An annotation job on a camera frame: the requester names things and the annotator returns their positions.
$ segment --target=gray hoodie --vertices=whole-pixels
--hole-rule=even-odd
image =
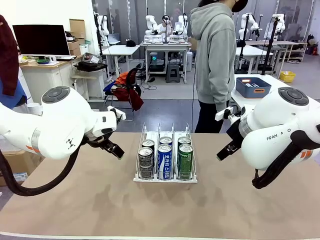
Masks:
[[[236,33],[231,9],[212,3],[191,11],[196,50],[196,90],[200,102],[227,107],[235,87]]]

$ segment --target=blue storage bin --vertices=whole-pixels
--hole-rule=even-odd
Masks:
[[[235,89],[246,99],[262,99],[269,94],[271,85],[258,77],[237,77]]]

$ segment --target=maroon sleeve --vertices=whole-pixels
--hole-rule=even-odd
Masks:
[[[0,15],[0,79],[3,84],[2,94],[15,94],[19,75],[18,49],[14,35]]]

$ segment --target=monitor screen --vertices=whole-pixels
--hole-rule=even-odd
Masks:
[[[70,55],[62,25],[14,25],[13,31],[22,55]]]

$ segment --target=yellow basket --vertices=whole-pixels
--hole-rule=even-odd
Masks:
[[[285,83],[292,83],[296,77],[296,74],[292,71],[282,71],[280,74],[280,80]]]

